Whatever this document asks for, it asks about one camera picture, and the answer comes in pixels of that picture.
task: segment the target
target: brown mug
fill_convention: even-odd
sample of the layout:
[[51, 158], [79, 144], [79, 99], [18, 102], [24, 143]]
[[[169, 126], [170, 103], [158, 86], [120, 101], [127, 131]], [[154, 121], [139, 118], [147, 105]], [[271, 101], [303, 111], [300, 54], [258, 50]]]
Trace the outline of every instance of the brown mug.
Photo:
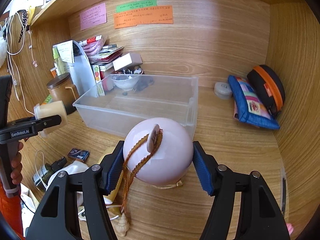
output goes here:
[[72, 104], [79, 98], [79, 93], [72, 82], [70, 73], [64, 73], [52, 79], [47, 84], [47, 89], [54, 102], [63, 102], [67, 114], [71, 114], [76, 110]]

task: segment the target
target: person's arm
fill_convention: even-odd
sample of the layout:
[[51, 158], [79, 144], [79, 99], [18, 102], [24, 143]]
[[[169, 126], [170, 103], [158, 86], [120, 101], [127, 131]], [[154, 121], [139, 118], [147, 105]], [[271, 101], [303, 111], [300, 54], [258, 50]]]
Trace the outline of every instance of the person's arm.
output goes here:
[[[19, 149], [23, 148], [23, 144], [19, 144]], [[11, 178], [13, 184], [20, 184], [22, 181], [22, 164], [21, 164], [21, 154], [18, 153], [17, 156], [12, 160], [12, 167], [15, 169], [11, 173]], [[21, 239], [23, 238], [23, 227], [21, 218], [21, 204], [19, 196], [13, 198], [7, 198], [4, 188], [0, 180], [0, 211], [4, 219], [12, 227], [12, 229], [18, 234]]]

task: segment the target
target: finger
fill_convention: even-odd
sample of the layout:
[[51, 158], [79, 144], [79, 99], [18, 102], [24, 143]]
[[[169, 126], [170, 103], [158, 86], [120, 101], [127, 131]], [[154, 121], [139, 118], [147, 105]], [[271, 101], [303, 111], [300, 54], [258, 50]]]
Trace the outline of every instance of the finger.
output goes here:
[[15, 179], [13, 179], [12, 180], [12, 183], [14, 184], [14, 185], [18, 185], [18, 184], [20, 184], [22, 182], [22, 175], [20, 174], [17, 178], [15, 178]]
[[15, 168], [15, 169], [13, 170], [13, 172], [11, 173], [11, 178], [12, 178], [12, 179], [15, 179], [15, 178], [17, 178], [18, 176], [20, 176], [21, 171], [22, 171], [22, 164], [20, 163], [20, 165], [19, 165], [17, 168]]
[[21, 163], [21, 159], [22, 159], [21, 153], [18, 152], [17, 156], [15, 156], [14, 159], [12, 160], [11, 166], [13, 168], [18, 167], [18, 165]]
[[19, 145], [18, 145], [18, 151], [21, 151], [23, 148], [23, 143], [22, 142], [19, 142]]

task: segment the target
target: pink sticky note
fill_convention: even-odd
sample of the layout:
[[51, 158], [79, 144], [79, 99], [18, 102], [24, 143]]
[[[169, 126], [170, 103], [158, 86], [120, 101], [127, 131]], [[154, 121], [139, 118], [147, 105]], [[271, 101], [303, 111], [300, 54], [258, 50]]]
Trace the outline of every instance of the pink sticky note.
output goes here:
[[80, 13], [80, 29], [85, 30], [107, 22], [106, 4], [96, 5]]

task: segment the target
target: gripper handle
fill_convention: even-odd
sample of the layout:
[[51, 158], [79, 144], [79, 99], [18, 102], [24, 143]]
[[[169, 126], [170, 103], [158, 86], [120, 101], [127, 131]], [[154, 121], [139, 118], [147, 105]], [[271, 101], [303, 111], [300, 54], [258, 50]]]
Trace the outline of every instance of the gripper handle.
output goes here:
[[8, 198], [17, 196], [20, 190], [20, 184], [14, 185], [11, 178], [13, 171], [11, 161], [17, 156], [18, 146], [18, 141], [0, 144], [0, 178]]

